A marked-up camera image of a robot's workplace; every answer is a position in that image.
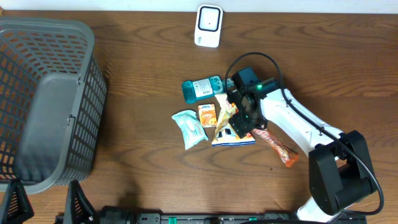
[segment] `bottle label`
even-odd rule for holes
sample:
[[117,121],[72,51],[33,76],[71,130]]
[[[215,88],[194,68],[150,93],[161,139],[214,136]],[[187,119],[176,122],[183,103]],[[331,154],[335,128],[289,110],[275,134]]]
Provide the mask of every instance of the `bottle label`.
[[212,95],[213,90],[211,89],[209,79],[199,80],[192,83],[195,89],[195,94],[197,97]]

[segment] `basket bottom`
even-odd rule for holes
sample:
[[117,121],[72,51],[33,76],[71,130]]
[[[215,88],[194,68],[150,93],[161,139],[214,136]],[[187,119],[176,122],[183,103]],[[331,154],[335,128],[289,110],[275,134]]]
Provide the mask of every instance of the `basket bottom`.
[[17,151],[14,170],[22,181],[41,182],[60,159],[78,75],[51,73],[36,89]]

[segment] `gray plastic basket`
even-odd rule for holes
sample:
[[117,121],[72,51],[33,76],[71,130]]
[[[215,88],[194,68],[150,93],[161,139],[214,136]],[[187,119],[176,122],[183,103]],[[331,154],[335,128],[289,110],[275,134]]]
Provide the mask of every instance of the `gray plastic basket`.
[[106,96],[82,22],[0,17],[0,191],[85,179]]

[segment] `orange box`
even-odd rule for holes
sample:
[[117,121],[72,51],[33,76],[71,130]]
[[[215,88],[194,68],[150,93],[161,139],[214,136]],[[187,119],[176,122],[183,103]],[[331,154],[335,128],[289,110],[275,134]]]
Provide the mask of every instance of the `orange box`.
[[216,106],[214,103],[199,105],[199,119],[204,128],[211,128],[217,125]]

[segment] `wood grain surface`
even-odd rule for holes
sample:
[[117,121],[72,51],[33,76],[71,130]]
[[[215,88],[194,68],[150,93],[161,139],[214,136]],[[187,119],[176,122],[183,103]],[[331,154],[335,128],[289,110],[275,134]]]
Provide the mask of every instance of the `wood grain surface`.
[[[350,14],[225,13],[220,46],[193,43],[196,13],[6,11],[9,16],[79,20],[95,34],[95,57],[108,99],[95,166],[81,185],[95,209],[104,205],[165,213],[252,213],[296,210],[310,196],[308,159],[288,169],[258,141],[253,146],[185,150],[171,116],[197,111],[184,102],[181,84],[223,75],[239,55],[264,52],[284,72],[285,85],[321,119],[362,133],[385,193],[382,213],[369,223],[398,223],[398,16]],[[254,67],[275,77],[270,62]],[[215,98],[200,103],[216,103]],[[277,127],[278,137],[296,146]],[[206,129],[210,139],[214,128]],[[66,186],[31,195],[35,217],[51,223],[64,211]],[[377,194],[353,206],[374,210]]]

